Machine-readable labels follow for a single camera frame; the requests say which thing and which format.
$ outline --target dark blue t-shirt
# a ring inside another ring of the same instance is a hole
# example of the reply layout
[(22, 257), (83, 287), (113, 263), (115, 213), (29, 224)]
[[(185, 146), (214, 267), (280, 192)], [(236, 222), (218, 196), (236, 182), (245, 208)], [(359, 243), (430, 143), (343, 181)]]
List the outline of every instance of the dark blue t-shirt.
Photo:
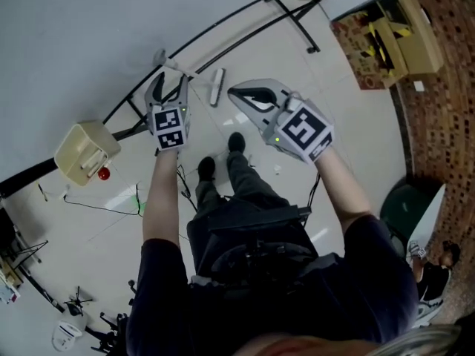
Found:
[(232, 355), (276, 332), (378, 343), (406, 332), (416, 319), (416, 282), (384, 224), (362, 217), (344, 242), (344, 258), (311, 271), (302, 289), (228, 300), (188, 286), (175, 244), (146, 241), (127, 327), (129, 356)]

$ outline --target person in black shirt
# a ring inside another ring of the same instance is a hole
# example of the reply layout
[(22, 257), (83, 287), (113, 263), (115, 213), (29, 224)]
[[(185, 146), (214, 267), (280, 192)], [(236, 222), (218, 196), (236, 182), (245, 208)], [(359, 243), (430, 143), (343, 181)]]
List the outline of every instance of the person in black shirt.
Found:
[(451, 269), (459, 261), (460, 247), (457, 244), (444, 241), (442, 246), (443, 253), (438, 259), (438, 265), (430, 263), (425, 257), (412, 257), (420, 300), (430, 301), (441, 297), (450, 279)]
[[(232, 235), (217, 236), (210, 229), (215, 222), (228, 218), (244, 223), (289, 207), (248, 166), (243, 137), (233, 134), (228, 146), (234, 198), (225, 201), (217, 194), (212, 160), (204, 159), (198, 168), (198, 212), (188, 233), (199, 277), (190, 284), (178, 234), (177, 152), (164, 151), (157, 157), (143, 217), (137, 294), (127, 327), (129, 356), (362, 356), (405, 333), (417, 314), (413, 275), (331, 147), (315, 165), (341, 223), (344, 257), (318, 257), (303, 227), (293, 223), (287, 229), (266, 229), (269, 240), (258, 247), (280, 245), (275, 254), (270, 252), (275, 257), (269, 258), (272, 262), (264, 273), (241, 281), (238, 273), (216, 269), (222, 254), (228, 258), (221, 265), (234, 265), (233, 257), (238, 259), (236, 254), (248, 245), (247, 233), (239, 228)], [(279, 258), (289, 249), (298, 249), (301, 261)], [(256, 277), (269, 275), (281, 279), (264, 282)]]

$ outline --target red object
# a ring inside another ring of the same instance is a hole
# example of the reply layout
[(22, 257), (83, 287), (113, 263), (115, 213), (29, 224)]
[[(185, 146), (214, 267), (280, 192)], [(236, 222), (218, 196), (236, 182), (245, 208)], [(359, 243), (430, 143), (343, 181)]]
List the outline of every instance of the red object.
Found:
[(103, 181), (106, 181), (111, 176), (111, 171), (107, 168), (100, 168), (99, 171), (97, 172), (97, 175), (99, 176), (100, 179), (102, 179)]

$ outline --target shoe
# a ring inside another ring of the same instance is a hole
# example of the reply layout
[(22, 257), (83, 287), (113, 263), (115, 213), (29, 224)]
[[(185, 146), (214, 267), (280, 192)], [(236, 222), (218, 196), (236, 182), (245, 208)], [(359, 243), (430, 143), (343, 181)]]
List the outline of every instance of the shoe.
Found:
[(228, 140), (228, 148), (229, 153), (233, 151), (238, 151), (244, 153), (244, 149), (246, 149), (246, 140), (244, 139), (243, 135), (239, 132), (234, 132)]
[(216, 164), (211, 157), (205, 157), (201, 160), (198, 165), (198, 176), (200, 176), (201, 181), (212, 181), (214, 170), (216, 169)]

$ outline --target floor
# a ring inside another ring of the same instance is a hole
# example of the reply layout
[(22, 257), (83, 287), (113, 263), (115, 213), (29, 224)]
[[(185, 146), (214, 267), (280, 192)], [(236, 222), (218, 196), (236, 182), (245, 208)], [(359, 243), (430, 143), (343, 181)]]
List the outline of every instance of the floor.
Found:
[[(296, 0), (283, 0), (292, 9)], [(275, 3), (258, 3), (213, 29), (184, 50), (177, 60), (190, 68), (201, 66), (225, 46), (256, 27), (281, 14)], [(180, 153), (186, 183), (197, 185), (197, 165), (207, 155), (217, 162), (216, 185), (221, 194), (232, 194), (226, 173), (226, 142), (233, 131), (246, 138), (245, 155), (270, 185), (292, 204), (307, 204), (316, 170), (267, 147), (256, 128), (229, 101), (227, 88), (248, 79), (274, 78), (304, 98), (310, 98), (334, 123), (334, 146), (369, 195), (373, 209), (379, 212), (386, 194), (405, 174), (404, 154), (396, 113), (389, 91), (360, 91), (350, 66), (329, 29), (323, 11), (317, 7), (302, 20), (321, 48), (307, 54), (307, 42), (292, 22), (283, 20), (270, 27), (218, 61), (203, 75), (211, 76), (217, 67), (227, 70), (218, 108), (206, 104), (209, 91), (193, 81), (189, 88), (192, 112), (189, 144)], [(166, 73), (166, 90), (172, 89), (179, 75)], [(136, 93), (134, 101), (143, 109), (143, 94), (148, 84)], [(130, 128), (137, 115), (123, 105), (107, 127), (111, 132)], [(121, 141), (122, 150), (111, 166), (107, 182), (95, 179), (85, 188), (68, 193), (68, 201), (137, 212), (135, 188), (141, 202), (146, 201), (154, 167), (156, 145), (149, 133)], [(31, 274), (58, 302), (68, 299), (77, 286), (95, 301), (85, 308), (90, 326), (106, 330), (99, 313), (115, 317), (128, 312), (133, 297), (127, 282), (136, 279), (142, 243), (141, 217), (117, 214), (66, 204), (59, 199), (68, 183), (58, 171), (39, 180), (48, 201), (32, 184), (4, 201), (9, 215), (29, 243), (43, 239), (48, 245), (39, 252), (42, 263), (30, 265)], [(188, 276), (194, 268), (186, 224), (194, 210), (179, 197), (181, 249)], [(313, 214), (307, 231), (320, 254), (344, 253), (341, 228), (323, 184), (312, 205)]]

